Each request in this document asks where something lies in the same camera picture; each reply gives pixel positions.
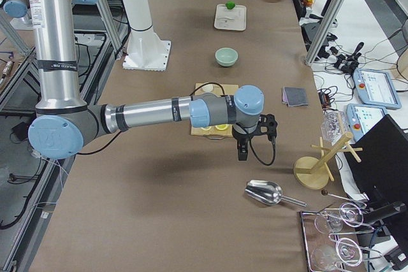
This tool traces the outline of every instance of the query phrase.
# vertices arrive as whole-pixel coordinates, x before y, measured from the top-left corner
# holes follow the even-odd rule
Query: brown table
[[[195,83],[253,84],[264,113],[279,123],[272,167],[252,154],[237,161],[234,139],[189,135],[189,122],[137,127],[99,154],[78,156],[30,271],[305,271],[299,206],[265,207],[244,194],[247,181],[271,180],[319,210],[332,199],[302,187],[292,166],[321,135],[322,111],[292,0],[231,0],[247,7],[247,29],[214,29],[215,7],[229,0],[149,0],[155,31],[172,41],[165,72],[127,71],[117,62],[100,103],[187,96]],[[232,47],[232,68],[214,52]],[[309,105],[288,108],[283,86],[304,87]],[[102,147],[100,138],[84,152]],[[266,138],[259,156],[271,157]],[[342,188],[338,173],[329,183]]]

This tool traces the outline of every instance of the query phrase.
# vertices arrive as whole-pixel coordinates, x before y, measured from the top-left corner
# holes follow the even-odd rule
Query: white desk
[[[313,14],[319,15],[326,0],[316,0],[313,5]],[[301,20],[301,23],[310,22],[310,20]],[[365,0],[344,0],[344,3],[337,14],[337,27],[330,28],[330,32],[338,37],[336,43],[341,46],[343,51],[352,53],[356,48],[357,44],[361,41],[364,42],[364,47],[361,49],[362,56],[359,61],[362,63],[366,62],[364,56],[371,59],[382,59],[384,62],[395,63],[398,59],[398,55],[395,53],[394,48],[391,43],[387,40],[387,36],[381,29],[374,15],[370,11],[370,8],[366,4]],[[330,56],[327,63],[333,63],[336,61],[334,56]],[[339,88],[339,92],[345,94],[351,94],[351,89],[347,87],[347,83],[344,79],[344,75],[331,75],[324,72],[324,67],[326,61],[320,61],[312,65],[312,70],[315,74],[315,81],[317,89],[327,88],[331,85],[335,85]],[[364,65],[365,68],[369,69],[389,69],[393,65],[387,64],[379,61],[369,62]],[[397,90],[405,90],[408,86],[404,83],[394,81]],[[399,110],[388,110],[388,113],[394,118],[397,124],[401,128],[408,128],[408,93],[399,93],[399,98],[402,103],[402,108]],[[348,100],[351,96],[344,96],[342,94],[337,94],[335,99],[337,101]],[[349,103],[361,103],[357,93],[354,92],[354,96],[350,101],[347,102],[336,102],[333,107],[346,111],[346,106]],[[343,154],[339,154],[343,162],[343,167],[340,170],[340,175],[342,177],[342,183],[344,190],[353,198],[360,199],[359,191],[353,180],[351,170],[344,158]],[[375,246],[375,249],[382,251],[383,253],[389,252],[397,244],[392,238],[390,241],[380,243]],[[380,271],[383,267],[387,265],[385,259],[379,259],[372,262],[375,270]]]

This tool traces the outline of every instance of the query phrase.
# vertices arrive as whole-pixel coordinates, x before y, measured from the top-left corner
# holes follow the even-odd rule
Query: green bowl
[[[215,52],[217,63],[224,67],[230,67],[238,60],[238,52],[232,48],[221,48]]]

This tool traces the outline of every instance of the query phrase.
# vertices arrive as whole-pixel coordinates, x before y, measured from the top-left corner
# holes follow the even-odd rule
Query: white stand
[[[166,70],[171,42],[161,41],[154,32],[148,1],[123,0],[123,2],[132,28],[123,68]]]

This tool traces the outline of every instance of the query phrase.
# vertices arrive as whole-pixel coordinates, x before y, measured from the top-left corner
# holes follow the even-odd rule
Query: metal scoop
[[[307,206],[307,204],[303,201],[284,196],[282,193],[282,188],[278,184],[269,181],[251,180],[247,183],[245,191],[248,196],[270,206],[278,204],[281,200],[300,205],[302,207]]]

